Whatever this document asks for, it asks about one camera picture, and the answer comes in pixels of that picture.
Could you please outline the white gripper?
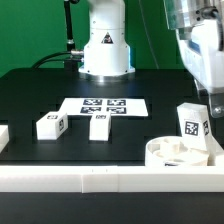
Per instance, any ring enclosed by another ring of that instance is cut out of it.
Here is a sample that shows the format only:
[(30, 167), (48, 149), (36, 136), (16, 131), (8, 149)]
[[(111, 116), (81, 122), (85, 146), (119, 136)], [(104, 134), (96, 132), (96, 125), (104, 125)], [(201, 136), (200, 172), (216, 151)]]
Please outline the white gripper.
[(190, 40), (177, 42), (184, 67), (209, 92), (211, 116), (224, 117), (224, 49), (218, 50), (217, 22), (204, 20), (192, 29)]

